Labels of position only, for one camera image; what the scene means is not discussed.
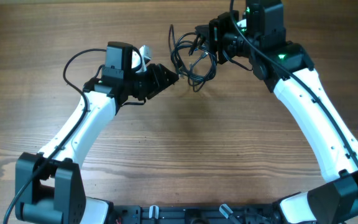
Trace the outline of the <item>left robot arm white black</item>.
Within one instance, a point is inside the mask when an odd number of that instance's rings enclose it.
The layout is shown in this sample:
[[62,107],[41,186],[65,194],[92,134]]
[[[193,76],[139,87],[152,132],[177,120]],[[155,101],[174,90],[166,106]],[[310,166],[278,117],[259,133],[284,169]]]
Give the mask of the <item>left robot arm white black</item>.
[[149,48],[109,42],[105,62],[80,88],[78,106],[61,130],[37,153],[21,154],[15,195],[5,217],[29,223],[121,223],[112,202],[87,197],[81,167],[100,132],[129,104],[143,105],[178,80],[151,62]]

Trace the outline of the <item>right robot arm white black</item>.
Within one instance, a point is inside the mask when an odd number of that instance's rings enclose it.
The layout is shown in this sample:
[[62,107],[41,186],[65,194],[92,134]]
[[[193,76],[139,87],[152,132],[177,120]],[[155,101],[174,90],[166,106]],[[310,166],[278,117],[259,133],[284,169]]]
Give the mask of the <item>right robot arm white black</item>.
[[250,71],[288,109],[310,144],[324,184],[280,199],[276,223],[344,223],[358,216],[358,141],[330,102],[306,50],[286,39],[281,1],[247,1],[195,29],[218,63],[249,60]]

